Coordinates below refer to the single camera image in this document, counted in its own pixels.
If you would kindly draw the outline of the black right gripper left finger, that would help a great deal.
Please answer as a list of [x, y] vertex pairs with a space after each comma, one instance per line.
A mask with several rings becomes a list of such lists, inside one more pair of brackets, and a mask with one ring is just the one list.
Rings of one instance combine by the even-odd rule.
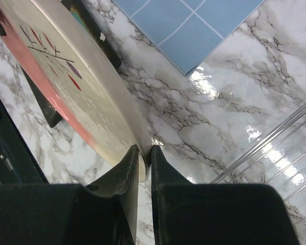
[[139, 150], [96, 181], [0, 185], [0, 244], [134, 244]]

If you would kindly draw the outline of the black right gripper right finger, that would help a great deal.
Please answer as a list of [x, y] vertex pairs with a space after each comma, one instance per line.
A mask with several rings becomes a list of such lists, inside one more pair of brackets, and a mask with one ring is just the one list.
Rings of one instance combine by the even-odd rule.
[[284, 203], [265, 184], [193, 184], [151, 151], [156, 244], [298, 244]]

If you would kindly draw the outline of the beige floral round plate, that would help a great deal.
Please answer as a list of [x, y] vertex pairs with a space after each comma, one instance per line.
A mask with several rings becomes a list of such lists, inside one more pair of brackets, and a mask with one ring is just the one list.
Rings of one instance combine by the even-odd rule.
[[109, 164], [139, 148], [150, 168], [146, 121], [104, 51], [61, 1], [0, 1], [2, 41], [48, 102]]

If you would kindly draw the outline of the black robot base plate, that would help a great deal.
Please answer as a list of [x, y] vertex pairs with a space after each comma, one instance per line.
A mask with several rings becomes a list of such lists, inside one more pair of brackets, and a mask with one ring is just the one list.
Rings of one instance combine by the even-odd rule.
[[0, 100], [0, 184], [47, 184], [48, 180]]

